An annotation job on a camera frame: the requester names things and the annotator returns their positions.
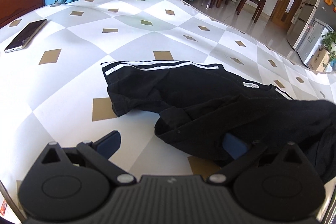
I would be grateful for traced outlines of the black jacket with white stripes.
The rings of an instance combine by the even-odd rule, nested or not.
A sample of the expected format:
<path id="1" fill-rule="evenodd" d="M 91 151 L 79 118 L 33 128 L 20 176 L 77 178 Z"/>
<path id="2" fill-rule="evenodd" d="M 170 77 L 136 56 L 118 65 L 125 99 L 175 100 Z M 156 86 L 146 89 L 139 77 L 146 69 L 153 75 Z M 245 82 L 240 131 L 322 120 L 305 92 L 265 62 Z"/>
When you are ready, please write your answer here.
<path id="1" fill-rule="evenodd" d="M 159 115 L 154 133 L 189 155 L 226 166 L 235 143 L 280 148 L 292 141 L 323 182 L 335 177 L 335 104 L 296 100 L 274 85 L 191 61 L 112 61 L 102 64 L 113 112 Z"/>

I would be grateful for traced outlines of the checkered diamond tablecloth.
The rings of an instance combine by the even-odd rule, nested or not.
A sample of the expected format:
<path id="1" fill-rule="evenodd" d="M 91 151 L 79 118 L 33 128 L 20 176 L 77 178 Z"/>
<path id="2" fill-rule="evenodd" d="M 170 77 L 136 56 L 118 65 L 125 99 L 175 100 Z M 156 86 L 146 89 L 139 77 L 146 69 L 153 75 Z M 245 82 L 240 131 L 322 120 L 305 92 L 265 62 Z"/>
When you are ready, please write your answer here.
<path id="1" fill-rule="evenodd" d="M 1 182 L 14 202 L 43 148 L 74 147 L 117 130 L 112 161 L 143 174 L 186 175 L 214 166 L 154 134 L 157 114 L 112 112 L 101 64 L 157 58 L 220 63 L 227 71 L 273 84 L 292 98 L 335 101 L 335 74 L 316 73 L 248 34 L 181 0 L 80 0 L 48 5 L 1 29 L 1 48 L 30 22 L 47 24 L 28 47 L 1 52 Z"/>

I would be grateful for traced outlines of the cardboard box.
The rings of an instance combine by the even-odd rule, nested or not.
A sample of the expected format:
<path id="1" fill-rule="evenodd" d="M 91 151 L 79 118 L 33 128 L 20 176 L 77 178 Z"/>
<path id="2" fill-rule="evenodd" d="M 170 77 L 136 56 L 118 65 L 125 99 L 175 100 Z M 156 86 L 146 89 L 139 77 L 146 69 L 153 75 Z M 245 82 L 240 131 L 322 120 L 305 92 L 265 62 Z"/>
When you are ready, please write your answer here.
<path id="1" fill-rule="evenodd" d="M 312 70 L 324 72 L 328 63 L 329 52 L 323 46 L 320 46 L 313 54 L 307 65 Z"/>

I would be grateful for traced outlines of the smartphone on table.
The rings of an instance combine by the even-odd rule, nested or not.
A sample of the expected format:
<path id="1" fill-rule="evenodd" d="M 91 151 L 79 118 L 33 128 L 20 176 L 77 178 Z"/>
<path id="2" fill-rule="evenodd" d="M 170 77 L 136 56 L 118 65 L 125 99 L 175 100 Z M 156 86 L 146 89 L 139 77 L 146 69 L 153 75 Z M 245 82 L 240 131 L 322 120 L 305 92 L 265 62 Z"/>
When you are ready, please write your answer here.
<path id="1" fill-rule="evenodd" d="M 24 49 L 47 22 L 47 19 L 30 22 L 18 33 L 11 43 L 9 43 L 5 48 L 5 53 Z"/>

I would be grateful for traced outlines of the green potted plant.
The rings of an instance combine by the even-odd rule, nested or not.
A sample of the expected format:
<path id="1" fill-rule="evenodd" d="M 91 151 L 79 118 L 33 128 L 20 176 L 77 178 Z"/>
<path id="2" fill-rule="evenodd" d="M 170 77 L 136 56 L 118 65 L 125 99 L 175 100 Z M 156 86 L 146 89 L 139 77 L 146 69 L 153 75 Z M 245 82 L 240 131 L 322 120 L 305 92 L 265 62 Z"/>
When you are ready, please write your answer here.
<path id="1" fill-rule="evenodd" d="M 335 61 L 336 32 L 331 31 L 322 36 L 322 46 L 329 53 L 329 61 Z"/>

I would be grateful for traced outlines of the wooden chair by door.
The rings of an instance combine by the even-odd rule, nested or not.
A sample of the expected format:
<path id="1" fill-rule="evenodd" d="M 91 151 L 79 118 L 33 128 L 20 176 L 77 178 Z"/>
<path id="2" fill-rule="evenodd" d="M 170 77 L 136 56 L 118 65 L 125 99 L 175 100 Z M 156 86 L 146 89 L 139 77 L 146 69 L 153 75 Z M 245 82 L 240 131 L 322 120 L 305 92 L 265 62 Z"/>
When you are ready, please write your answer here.
<path id="1" fill-rule="evenodd" d="M 242 11 L 242 8 L 244 7 L 244 5 L 246 4 L 247 1 L 250 1 L 254 4 L 257 5 L 256 9 L 255 9 L 255 12 L 252 16 L 252 20 L 254 23 L 257 23 L 262 11 L 263 11 L 263 8 L 264 8 L 264 5 L 266 4 L 266 0 L 240 0 L 237 8 L 236 8 L 236 14 L 239 15 L 240 12 Z"/>

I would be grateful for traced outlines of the silver refrigerator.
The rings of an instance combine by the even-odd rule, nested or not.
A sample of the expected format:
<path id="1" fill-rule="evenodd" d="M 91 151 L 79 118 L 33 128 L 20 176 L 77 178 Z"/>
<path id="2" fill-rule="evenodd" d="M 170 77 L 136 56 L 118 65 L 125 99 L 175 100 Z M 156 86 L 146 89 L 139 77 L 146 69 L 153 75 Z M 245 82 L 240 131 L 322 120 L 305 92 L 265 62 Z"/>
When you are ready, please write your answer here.
<path id="1" fill-rule="evenodd" d="M 335 0 L 305 0 L 293 26 L 287 35 L 287 41 L 297 50 L 313 25 L 318 19 L 333 29 L 335 28 Z"/>

